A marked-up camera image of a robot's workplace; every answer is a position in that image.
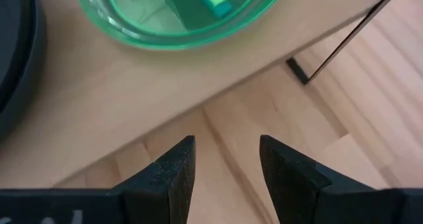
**wooden floor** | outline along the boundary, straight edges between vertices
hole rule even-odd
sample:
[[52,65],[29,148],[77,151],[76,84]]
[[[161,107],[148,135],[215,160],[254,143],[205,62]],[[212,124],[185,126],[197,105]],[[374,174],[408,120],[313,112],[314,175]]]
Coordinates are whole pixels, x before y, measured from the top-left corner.
[[[278,223],[261,134],[375,188],[423,186],[423,4],[394,0],[310,85],[275,63],[59,184],[111,187],[196,136],[189,223]],[[311,73],[351,31],[296,56]]]

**green bowl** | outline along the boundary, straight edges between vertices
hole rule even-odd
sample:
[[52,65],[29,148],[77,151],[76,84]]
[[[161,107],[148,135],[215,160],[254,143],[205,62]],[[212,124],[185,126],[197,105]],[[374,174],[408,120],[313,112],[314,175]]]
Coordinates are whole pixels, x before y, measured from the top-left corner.
[[152,50],[183,50],[227,37],[256,20],[275,0],[229,0],[216,16],[204,0],[79,0],[87,16],[117,40]]

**black stand leg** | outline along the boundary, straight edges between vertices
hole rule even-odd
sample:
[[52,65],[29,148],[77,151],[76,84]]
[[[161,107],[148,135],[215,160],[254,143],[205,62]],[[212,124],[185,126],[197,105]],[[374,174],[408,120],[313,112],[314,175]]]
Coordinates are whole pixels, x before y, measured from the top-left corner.
[[349,35],[339,44],[339,46],[333,51],[329,57],[319,66],[319,68],[308,77],[300,65],[293,59],[289,58],[286,63],[291,68],[294,75],[304,84],[310,83],[332,60],[336,55],[388,4],[391,0],[380,0],[365,18],[349,33]]

